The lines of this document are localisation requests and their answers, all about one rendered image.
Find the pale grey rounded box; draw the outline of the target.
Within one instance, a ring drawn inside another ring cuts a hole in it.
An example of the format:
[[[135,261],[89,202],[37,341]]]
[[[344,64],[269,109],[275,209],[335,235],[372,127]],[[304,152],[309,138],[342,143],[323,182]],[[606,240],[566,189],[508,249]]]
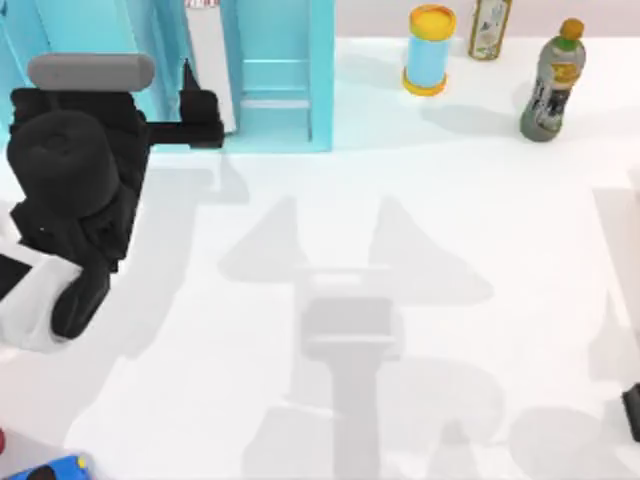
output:
[[[155,77],[146,54],[49,53],[32,58],[28,77],[41,90],[139,92]]]

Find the light blue rack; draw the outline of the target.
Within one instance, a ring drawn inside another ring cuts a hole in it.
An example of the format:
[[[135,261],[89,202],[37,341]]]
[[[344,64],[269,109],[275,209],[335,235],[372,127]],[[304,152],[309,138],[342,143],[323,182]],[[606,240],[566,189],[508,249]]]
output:
[[[52,52],[143,53],[156,68],[136,94],[154,121],[179,117],[182,66],[196,76],[185,0],[0,0],[0,144],[11,91]],[[232,84],[235,152],[324,152],[333,146],[334,0],[220,0]]]

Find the blue can with yellow lid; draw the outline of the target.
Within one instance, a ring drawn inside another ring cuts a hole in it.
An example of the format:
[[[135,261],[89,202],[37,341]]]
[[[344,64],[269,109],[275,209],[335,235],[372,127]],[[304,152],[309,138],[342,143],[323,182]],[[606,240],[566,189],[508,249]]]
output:
[[[456,29],[455,13],[439,4],[423,4],[409,14],[407,61],[403,86],[413,95],[430,97],[447,84],[450,41]]]

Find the yellow-labelled bottle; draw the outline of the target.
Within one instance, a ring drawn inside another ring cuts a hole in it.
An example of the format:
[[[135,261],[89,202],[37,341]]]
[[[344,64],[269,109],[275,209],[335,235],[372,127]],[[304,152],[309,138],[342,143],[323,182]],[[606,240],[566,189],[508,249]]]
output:
[[[496,60],[502,48],[513,0],[475,0],[468,55],[477,61]]]

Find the blue and black object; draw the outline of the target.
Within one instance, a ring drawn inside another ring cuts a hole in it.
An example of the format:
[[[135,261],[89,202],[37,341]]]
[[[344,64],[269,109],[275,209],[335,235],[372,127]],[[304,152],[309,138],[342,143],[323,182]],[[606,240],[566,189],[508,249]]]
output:
[[[93,480],[88,460],[67,455],[12,474],[6,480]]]

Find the grey bottle with yellow cap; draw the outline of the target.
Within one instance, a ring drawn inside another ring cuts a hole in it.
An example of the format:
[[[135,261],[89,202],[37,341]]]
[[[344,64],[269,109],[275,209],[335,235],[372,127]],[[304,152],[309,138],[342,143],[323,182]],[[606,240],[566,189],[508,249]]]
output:
[[[541,49],[532,94],[520,117],[520,132],[534,142],[549,142],[560,132],[572,89],[585,64],[584,24],[566,19]]]

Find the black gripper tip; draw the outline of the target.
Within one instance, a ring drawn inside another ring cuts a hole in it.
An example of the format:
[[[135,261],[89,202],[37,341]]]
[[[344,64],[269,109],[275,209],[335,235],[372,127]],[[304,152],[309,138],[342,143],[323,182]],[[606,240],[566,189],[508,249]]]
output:
[[[621,395],[627,423],[633,440],[640,443],[640,382]]]

